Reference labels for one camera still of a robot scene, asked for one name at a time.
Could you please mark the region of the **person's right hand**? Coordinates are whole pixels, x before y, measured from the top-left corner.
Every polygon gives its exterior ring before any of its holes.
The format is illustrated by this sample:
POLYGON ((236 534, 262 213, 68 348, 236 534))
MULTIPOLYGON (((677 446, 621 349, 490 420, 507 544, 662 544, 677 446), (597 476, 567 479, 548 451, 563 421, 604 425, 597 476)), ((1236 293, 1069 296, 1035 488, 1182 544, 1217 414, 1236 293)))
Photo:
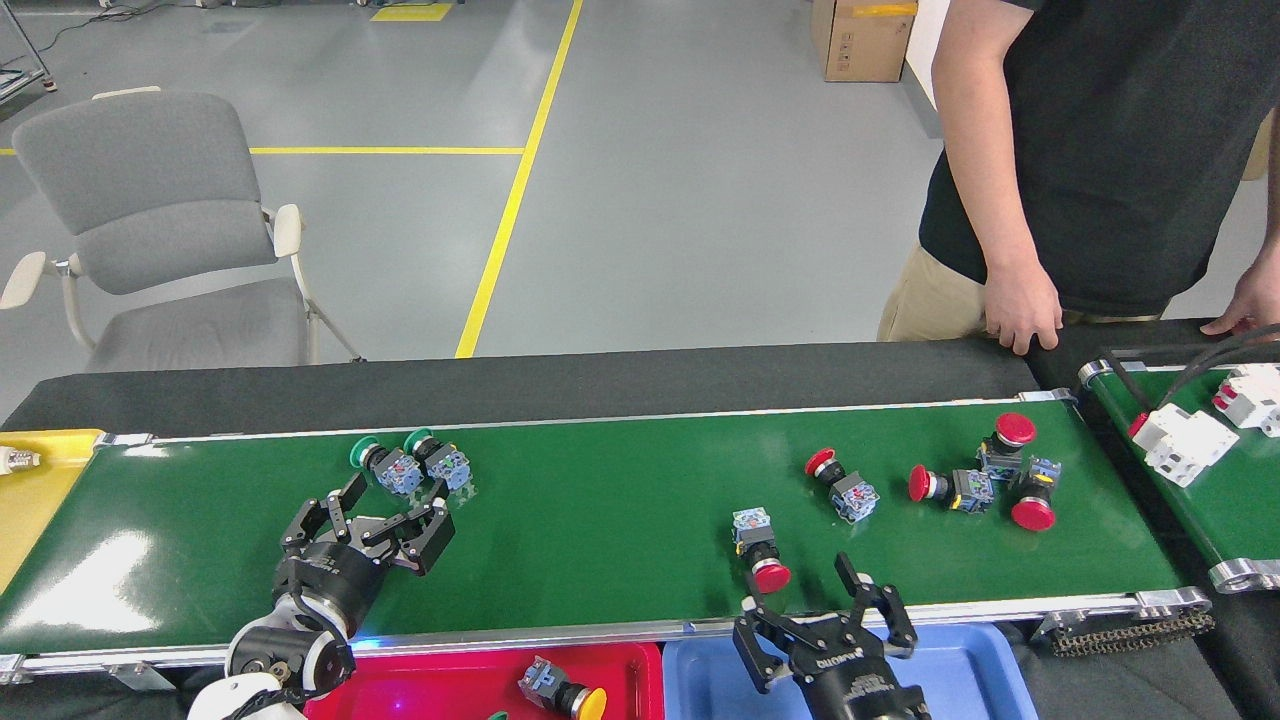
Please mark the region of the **person's right hand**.
POLYGON ((1055 350, 1062 329, 1056 286, 1037 261, 988 266, 984 286, 984 329, 1018 356, 1037 346, 1055 350))

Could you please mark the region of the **person's left hand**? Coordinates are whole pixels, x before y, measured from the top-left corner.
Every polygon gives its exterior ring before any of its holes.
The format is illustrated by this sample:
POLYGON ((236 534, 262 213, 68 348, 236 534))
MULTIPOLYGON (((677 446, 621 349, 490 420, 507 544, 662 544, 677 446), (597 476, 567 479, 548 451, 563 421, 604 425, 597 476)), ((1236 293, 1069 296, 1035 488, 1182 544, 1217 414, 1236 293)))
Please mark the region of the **person's left hand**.
POLYGON ((1279 323, 1279 264, 1276 258, 1254 261, 1239 278, 1228 307, 1203 324, 1204 336, 1240 334, 1279 323))

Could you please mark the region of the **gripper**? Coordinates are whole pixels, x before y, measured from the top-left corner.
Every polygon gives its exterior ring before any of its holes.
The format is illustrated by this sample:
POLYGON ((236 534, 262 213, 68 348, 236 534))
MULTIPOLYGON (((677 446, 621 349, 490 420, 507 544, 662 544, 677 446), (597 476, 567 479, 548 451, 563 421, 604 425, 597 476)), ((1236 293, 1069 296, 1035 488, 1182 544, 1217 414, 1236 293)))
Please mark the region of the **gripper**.
POLYGON ((850 647, 827 646, 812 624, 780 615, 760 600, 742 600, 733 647, 755 691, 768 693, 791 678, 814 719, 929 719, 923 689, 901 685, 886 660, 911 657, 918 641, 897 588, 877 585, 855 571, 845 552, 836 553, 835 570, 852 598, 850 610, 838 612, 836 630, 850 647), (863 626, 868 609, 879 614, 888 632, 881 650, 863 626))
POLYGON ((301 552, 288 553, 273 578, 273 601, 284 597, 289 580, 296 579, 308 606, 332 612, 334 624, 347 638, 355 637, 369 615, 385 580, 387 566, 406 568, 424 577, 456 533, 447 500, 433 498, 390 518, 370 518, 362 529, 362 547, 370 559, 348 544, 347 518, 367 487, 365 475, 356 471, 342 488, 324 498, 303 502, 280 541, 283 551, 301 552), (311 543, 326 524, 335 542, 311 543))

